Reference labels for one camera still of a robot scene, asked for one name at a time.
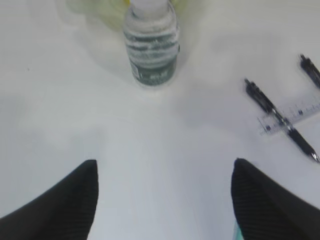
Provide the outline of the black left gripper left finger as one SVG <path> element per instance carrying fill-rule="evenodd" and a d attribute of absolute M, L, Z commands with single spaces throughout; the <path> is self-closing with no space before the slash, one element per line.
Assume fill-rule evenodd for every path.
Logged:
<path fill-rule="evenodd" d="M 46 192 L 0 219 L 2 240 L 86 240 L 99 198 L 98 164 L 84 161 Z"/>

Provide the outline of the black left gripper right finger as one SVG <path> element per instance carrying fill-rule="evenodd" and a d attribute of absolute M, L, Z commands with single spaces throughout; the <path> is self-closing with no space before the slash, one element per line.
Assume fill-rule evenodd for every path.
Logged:
<path fill-rule="evenodd" d="M 231 198 L 245 240 L 318 240 L 320 210 L 243 158 L 234 161 Z"/>

